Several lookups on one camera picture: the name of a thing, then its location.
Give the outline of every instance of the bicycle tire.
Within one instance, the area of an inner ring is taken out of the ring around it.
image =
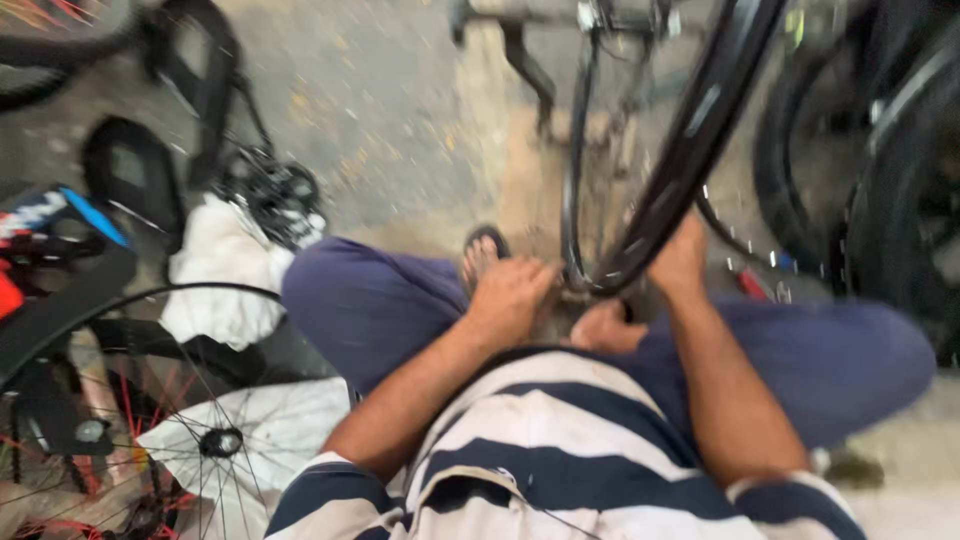
[[[76,70],[0,66],[0,113],[43,102],[64,89]]]
[[[797,261],[798,268],[819,275],[832,267],[832,227],[814,223],[794,182],[790,140],[801,104],[817,78],[844,48],[858,38],[871,16],[855,16],[828,46],[802,43],[784,64],[767,98],[754,146],[754,190],[760,215],[774,237]]]
[[[785,5],[785,0],[748,0],[746,4],[727,1],[720,6],[647,192],[636,201],[626,232],[603,256],[593,279],[580,261],[577,201],[571,196],[577,192],[580,174],[567,172],[561,241],[569,288],[611,297],[630,286],[653,262],[726,148]],[[744,12],[752,15],[740,16]]]
[[[587,282],[580,254],[580,181],[583,177],[584,145],[587,144],[587,115],[593,77],[597,69],[599,36],[593,33],[584,41],[577,68],[577,82],[573,90],[573,109],[570,113],[570,152],[564,171],[564,191],[561,201],[561,246],[567,261],[565,277],[568,282]]]
[[[951,28],[960,37],[960,19]],[[938,52],[934,48],[925,57],[936,61]],[[915,65],[921,72],[926,62]],[[872,145],[851,207],[848,281],[859,295],[913,316],[934,342],[938,362],[948,366],[960,353],[960,287],[947,281],[924,243],[921,203],[924,191],[936,185],[941,121],[960,99],[960,55],[954,52],[924,83],[903,109],[892,111],[889,123],[877,124],[883,133]]]
[[[137,0],[110,0],[106,14],[96,24],[69,32],[8,26],[0,32],[0,64],[64,69],[117,53],[133,43],[139,33],[140,5]]]

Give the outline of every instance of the blue pants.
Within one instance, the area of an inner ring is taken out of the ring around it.
[[[367,394],[450,328],[468,299],[448,260],[328,238],[297,255],[283,304],[311,344]],[[834,446],[910,405],[935,373],[924,334],[889,307],[736,302],[717,309],[808,448]],[[664,318],[636,351],[598,358],[633,377],[692,440],[684,373]]]

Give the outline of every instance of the striped shirt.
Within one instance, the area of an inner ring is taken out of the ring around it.
[[[865,538],[809,473],[724,491],[633,379],[564,351],[470,385],[408,472],[391,497],[370,473],[321,454],[284,492],[267,538]]]

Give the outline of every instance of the black cable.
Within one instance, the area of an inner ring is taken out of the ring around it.
[[[559,521],[560,523],[566,525],[567,527],[570,527],[570,528],[573,528],[573,529],[575,529],[575,530],[578,530],[578,531],[582,532],[583,534],[585,534],[585,535],[587,536],[587,538],[593,538],[593,540],[603,540],[603,538],[601,538],[600,536],[597,536],[596,534],[593,534],[592,532],[590,532],[590,531],[588,531],[588,530],[585,530],[585,529],[583,529],[583,528],[579,528],[579,527],[573,525],[572,523],[568,522],[568,521],[565,520],[564,518],[562,518],[562,517],[560,517],[560,516],[557,516],[557,515],[554,515],[554,514],[553,514],[552,512],[550,512],[549,510],[546,510],[546,509],[544,509],[544,508],[540,508],[540,507],[538,507],[538,506],[534,506],[533,504],[531,504],[529,501],[527,501],[527,500],[525,500],[525,499],[520,499],[520,500],[523,501],[523,503],[526,504],[527,506],[530,506],[531,508],[533,508],[535,511],[537,511],[537,512],[543,512],[544,514],[546,514],[546,515],[550,516],[551,518]]]

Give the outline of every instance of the bicycle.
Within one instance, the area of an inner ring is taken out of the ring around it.
[[[648,72],[653,48],[683,30],[676,4],[672,0],[654,0],[648,11],[637,11],[616,8],[612,0],[584,0],[577,4],[576,12],[538,12],[526,7],[478,11],[467,0],[456,0],[452,5],[451,34],[457,44],[464,43],[464,30],[471,21],[499,24],[508,63],[537,93],[538,132],[542,135],[550,125],[556,92],[549,76],[526,50],[524,28],[531,24],[573,26],[579,27],[584,36],[570,117],[561,224],[566,284],[574,291],[600,297],[621,292],[653,260],[698,196],[702,197],[702,186],[751,93],[786,1],[725,1],[720,5],[702,55],[686,78],[684,97],[663,143],[660,160],[647,182],[646,193],[636,201],[625,231],[601,257],[596,269],[588,272],[580,246],[578,207],[588,103],[598,54],[603,48],[601,40],[624,36],[638,40],[644,49],[632,65],[630,84],[612,115],[608,133],[602,137],[604,144],[610,146],[623,135],[628,118],[643,105],[637,90]],[[704,199],[699,204],[708,208]],[[705,214],[708,221],[714,217],[712,211]],[[715,228],[728,235],[725,227]],[[753,256],[746,247],[734,245],[745,256]]]

